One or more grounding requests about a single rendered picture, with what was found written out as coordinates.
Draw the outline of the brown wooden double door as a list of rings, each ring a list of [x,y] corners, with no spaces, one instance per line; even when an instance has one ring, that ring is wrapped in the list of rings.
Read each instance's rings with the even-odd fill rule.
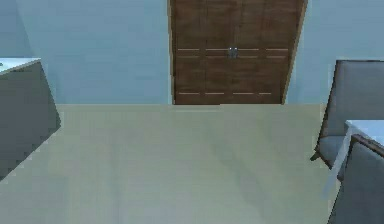
[[[307,3],[168,0],[172,103],[284,103]]]

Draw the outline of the grey cabinet with white top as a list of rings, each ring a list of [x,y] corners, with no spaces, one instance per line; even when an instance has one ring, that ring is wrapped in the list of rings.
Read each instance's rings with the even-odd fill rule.
[[[61,127],[40,58],[0,58],[0,181]]]

